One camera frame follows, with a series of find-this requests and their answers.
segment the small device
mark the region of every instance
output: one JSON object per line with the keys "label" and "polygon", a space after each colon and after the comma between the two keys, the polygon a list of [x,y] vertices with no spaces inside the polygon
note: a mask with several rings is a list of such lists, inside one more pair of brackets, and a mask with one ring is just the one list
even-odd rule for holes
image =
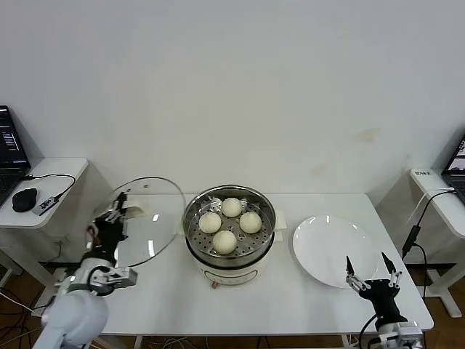
{"label": "small device", "polygon": [[54,196],[50,196],[47,200],[39,204],[35,209],[32,210],[35,214],[38,216],[42,216],[45,212],[47,212],[49,209],[51,209],[53,206],[58,204],[58,198],[55,198]]}
{"label": "small device", "polygon": [[465,135],[442,171],[444,181],[453,187],[459,199],[465,203]]}
{"label": "small device", "polygon": [[12,198],[13,211],[26,212],[34,208],[37,202],[37,189],[30,188],[18,191]]}
{"label": "small device", "polygon": [[0,105],[0,205],[31,168],[9,109]]}

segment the computer mouse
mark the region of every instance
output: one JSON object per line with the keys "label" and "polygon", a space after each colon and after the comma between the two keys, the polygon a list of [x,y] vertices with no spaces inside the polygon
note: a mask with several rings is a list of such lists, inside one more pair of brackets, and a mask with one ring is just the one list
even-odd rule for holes
{"label": "computer mouse", "polygon": [[36,205],[37,200],[37,189],[25,189],[18,191],[13,196],[13,211],[15,212],[26,212],[33,209]]}

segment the white wall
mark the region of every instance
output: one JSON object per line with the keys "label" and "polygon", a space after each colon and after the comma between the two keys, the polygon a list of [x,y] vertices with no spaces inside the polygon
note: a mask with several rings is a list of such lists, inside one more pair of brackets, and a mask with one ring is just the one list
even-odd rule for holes
{"label": "white wall", "polygon": [[406,169],[444,161],[464,125],[463,13],[436,0],[3,0],[0,103],[45,156],[85,156],[111,185],[162,175],[190,192],[236,182],[378,204]]}

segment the metal rim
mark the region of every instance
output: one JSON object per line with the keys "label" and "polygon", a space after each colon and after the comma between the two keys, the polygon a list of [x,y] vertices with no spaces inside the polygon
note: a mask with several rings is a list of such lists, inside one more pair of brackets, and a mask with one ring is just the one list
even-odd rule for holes
{"label": "metal rim", "polygon": [[[247,234],[240,229],[239,216],[226,217],[221,212],[222,201],[228,197],[238,198],[245,212],[256,212],[262,219],[262,228],[258,233]],[[232,231],[238,239],[238,245],[230,254],[218,254],[212,245],[214,234],[205,234],[198,227],[202,214],[214,212],[222,218],[219,230]],[[201,261],[213,268],[241,268],[245,264],[257,261],[269,250],[275,227],[275,210],[271,202],[253,188],[242,185],[219,185],[198,194],[188,205],[182,217],[183,230],[190,251]]]}

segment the usb cable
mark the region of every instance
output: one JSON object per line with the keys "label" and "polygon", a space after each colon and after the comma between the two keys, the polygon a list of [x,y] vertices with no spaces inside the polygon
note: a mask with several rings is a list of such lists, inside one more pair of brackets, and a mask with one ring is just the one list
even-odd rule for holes
{"label": "usb cable", "polygon": [[58,174],[58,173],[51,173],[51,174],[45,174],[43,176],[33,176],[31,174],[27,175],[27,176],[24,176],[24,177],[21,177],[21,180],[38,180],[40,178],[46,178],[46,177],[68,177],[68,178],[71,178],[73,180],[73,182],[64,190],[62,191],[61,193],[59,193],[58,195],[56,195],[54,197],[54,201],[57,202],[60,200],[60,198],[68,191],[71,189],[71,187],[73,187],[74,183],[76,183],[76,178],[70,174]]}
{"label": "usb cable", "polygon": [[410,252],[410,250],[412,249],[412,247],[415,245],[415,241],[416,241],[416,238],[417,236],[419,235],[420,233],[420,223],[421,223],[421,220],[423,219],[424,217],[424,214],[426,213],[426,209],[428,208],[429,206],[429,203],[431,201],[433,201],[433,199],[436,197],[436,196],[439,196],[439,195],[442,195],[442,194],[447,194],[447,193],[455,193],[455,189],[454,188],[449,188],[449,190],[447,191],[443,191],[442,193],[438,193],[438,194],[434,194],[431,198],[429,198],[428,202],[426,203],[426,206],[424,207],[423,209],[423,212],[421,213],[421,216],[420,216],[420,219],[418,220],[418,222],[411,228],[410,230],[410,233],[408,234],[408,237],[407,237],[407,240],[405,240],[405,243],[404,243],[404,246],[402,246],[402,259],[405,258],[405,256],[407,255],[407,253]]}

